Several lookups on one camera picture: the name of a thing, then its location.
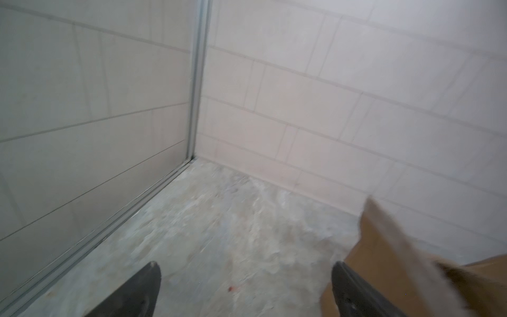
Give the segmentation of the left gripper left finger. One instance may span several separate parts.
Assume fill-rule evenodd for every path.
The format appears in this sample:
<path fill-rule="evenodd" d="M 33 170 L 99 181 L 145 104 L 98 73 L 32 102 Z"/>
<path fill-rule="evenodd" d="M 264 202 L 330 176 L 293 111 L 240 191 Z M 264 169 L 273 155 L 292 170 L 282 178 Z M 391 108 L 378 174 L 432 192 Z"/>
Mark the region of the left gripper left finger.
<path fill-rule="evenodd" d="M 160 288 L 161 269 L 151 261 L 85 316 L 153 316 Z"/>

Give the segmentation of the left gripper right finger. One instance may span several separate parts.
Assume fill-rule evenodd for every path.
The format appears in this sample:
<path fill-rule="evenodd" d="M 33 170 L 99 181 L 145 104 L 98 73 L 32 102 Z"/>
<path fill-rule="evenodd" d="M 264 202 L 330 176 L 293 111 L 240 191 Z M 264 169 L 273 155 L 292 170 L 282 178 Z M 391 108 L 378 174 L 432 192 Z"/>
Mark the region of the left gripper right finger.
<path fill-rule="evenodd" d="M 336 262 L 331 286 L 340 316 L 403 317 L 405 314 L 344 262 Z"/>

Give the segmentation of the brown taped cardboard box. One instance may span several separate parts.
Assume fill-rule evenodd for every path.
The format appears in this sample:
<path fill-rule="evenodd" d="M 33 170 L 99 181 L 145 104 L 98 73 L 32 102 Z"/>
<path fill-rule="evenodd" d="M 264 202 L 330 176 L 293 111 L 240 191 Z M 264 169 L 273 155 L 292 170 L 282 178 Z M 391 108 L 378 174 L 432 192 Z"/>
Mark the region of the brown taped cardboard box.
<path fill-rule="evenodd" d="M 360 237 L 343 261 L 405 316 L 505 316 L 506 255 L 459 265 L 419 250 L 369 196 Z M 331 281 L 322 316 L 340 316 Z"/>

